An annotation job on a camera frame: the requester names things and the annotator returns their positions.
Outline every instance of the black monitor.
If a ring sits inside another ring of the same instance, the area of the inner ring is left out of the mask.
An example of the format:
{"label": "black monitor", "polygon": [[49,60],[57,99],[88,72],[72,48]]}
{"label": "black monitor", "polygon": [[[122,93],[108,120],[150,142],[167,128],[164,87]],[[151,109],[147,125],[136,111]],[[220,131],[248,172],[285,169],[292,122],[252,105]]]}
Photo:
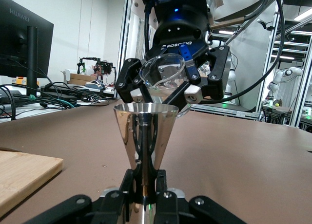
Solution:
{"label": "black monitor", "polygon": [[27,86],[36,87],[37,77],[48,75],[53,27],[16,2],[0,0],[0,75],[27,77]]}

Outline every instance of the ceiling light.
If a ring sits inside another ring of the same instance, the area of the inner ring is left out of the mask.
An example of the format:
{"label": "ceiling light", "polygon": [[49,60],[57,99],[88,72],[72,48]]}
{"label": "ceiling light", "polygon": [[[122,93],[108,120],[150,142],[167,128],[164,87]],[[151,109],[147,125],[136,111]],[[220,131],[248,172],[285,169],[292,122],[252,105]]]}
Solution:
{"label": "ceiling light", "polygon": [[294,20],[300,21],[300,20],[308,17],[309,15],[312,15],[312,8],[310,10],[307,10],[306,12],[302,13],[301,15],[297,16],[296,18],[294,18]]}
{"label": "ceiling light", "polygon": [[294,60],[294,57],[280,56],[279,58]]}
{"label": "ceiling light", "polygon": [[220,30],[219,33],[220,33],[220,34],[226,34],[226,35],[233,35],[233,34],[234,34],[234,32],[222,31],[222,30]]}

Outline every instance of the shiny metal cup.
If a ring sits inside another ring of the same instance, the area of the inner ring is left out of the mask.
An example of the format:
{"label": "shiny metal cup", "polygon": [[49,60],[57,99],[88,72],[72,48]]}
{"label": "shiny metal cup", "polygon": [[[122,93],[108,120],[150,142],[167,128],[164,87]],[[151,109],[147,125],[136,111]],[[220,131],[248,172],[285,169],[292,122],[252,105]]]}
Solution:
{"label": "shiny metal cup", "polygon": [[135,177],[135,203],[156,202],[155,180],[178,107],[131,103],[114,107],[120,134]]}

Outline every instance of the glass cup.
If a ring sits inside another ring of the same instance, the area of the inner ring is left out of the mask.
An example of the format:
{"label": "glass cup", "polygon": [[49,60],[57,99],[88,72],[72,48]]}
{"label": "glass cup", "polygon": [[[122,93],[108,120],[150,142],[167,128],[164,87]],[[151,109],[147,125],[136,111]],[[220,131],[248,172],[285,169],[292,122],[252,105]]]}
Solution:
{"label": "glass cup", "polygon": [[[178,54],[159,55],[143,64],[139,74],[154,103],[163,103],[184,81],[188,81],[184,67],[185,60]],[[187,104],[177,118],[190,108],[191,104]]]}

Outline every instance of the wooden board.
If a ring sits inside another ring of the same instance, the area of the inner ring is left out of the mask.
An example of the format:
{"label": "wooden board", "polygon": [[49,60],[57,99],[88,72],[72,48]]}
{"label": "wooden board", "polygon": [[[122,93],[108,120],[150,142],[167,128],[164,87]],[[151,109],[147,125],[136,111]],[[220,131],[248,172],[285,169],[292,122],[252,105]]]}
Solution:
{"label": "wooden board", "polygon": [[0,151],[0,217],[63,169],[63,159]]}

